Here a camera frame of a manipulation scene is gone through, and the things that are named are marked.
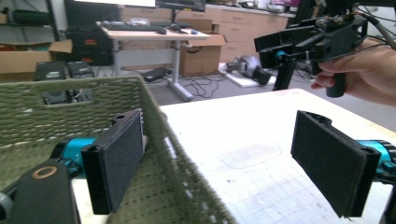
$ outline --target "desk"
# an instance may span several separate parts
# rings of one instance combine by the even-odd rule
[[[166,35],[159,35],[155,32],[130,32],[130,31],[108,31],[102,27],[104,32],[113,40],[113,56],[116,75],[120,75],[120,70],[123,66],[128,65],[147,65],[159,63],[172,63],[172,79],[168,82],[172,89],[174,89],[184,100],[190,101],[193,96],[186,91],[178,83],[178,67],[180,58],[180,41],[184,40],[205,40],[209,35],[198,32],[197,35],[191,35],[191,29],[183,29],[187,35],[179,35],[167,32]],[[120,49],[119,41],[175,41],[175,46],[172,49],[135,49],[122,50]]]
[[[363,216],[353,222],[338,218],[290,155],[295,117],[297,110],[320,114],[357,140],[382,139],[396,145],[396,133],[297,89],[161,109],[187,155],[238,223],[379,222],[391,186],[373,183]]]

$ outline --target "desk leg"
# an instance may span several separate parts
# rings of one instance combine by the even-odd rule
[[[116,77],[119,77],[121,75],[119,52],[120,52],[119,41],[117,39],[113,39],[113,63],[114,63],[114,69],[116,70]]]
[[[177,92],[183,99],[188,102],[194,98],[191,93],[189,93],[186,89],[184,89],[178,83],[178,66],[180,64],[180,41],[175,41],[175,50],[173,55],[173,69],[172,69],[172,79],[168,79],[168,83],[171,88]]]

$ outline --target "storage bin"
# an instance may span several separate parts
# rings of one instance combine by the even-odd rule
[[[76,89],[92,89],[93,100],[45,105],[40,96]],[[100,136],[114,115],[136,108],[143,112],[148,146],[108,223],[235,223],[183,152],[141,77],[0,84],[0,189],[45,161],[59,141]]]

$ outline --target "black handle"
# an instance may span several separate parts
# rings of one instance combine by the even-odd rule
[[[332,98],[341,97],[346,90],[346,74],[337,73],[333,78],[335,83],[332,87],[326,88],[326,95]]]
[[[317,62],[311,62],[311,68],[314,76],[322,71]],[[335,84],[332,87],[326,88],[326,95],[332,98],[341,97],[346,90],[346,75],[345,73],[337,73],[333,78]]]

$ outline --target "wicker basket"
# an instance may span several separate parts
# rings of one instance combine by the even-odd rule
[[[93,101],[44,105],[40,97],[42,91],[87,88]],[[114,115],[135,108],[142,108],[148,146],[108,223],[235,223],[184,154],[141,77],[0,84],[0,189],[46,160],[60,140],[97,137]]]

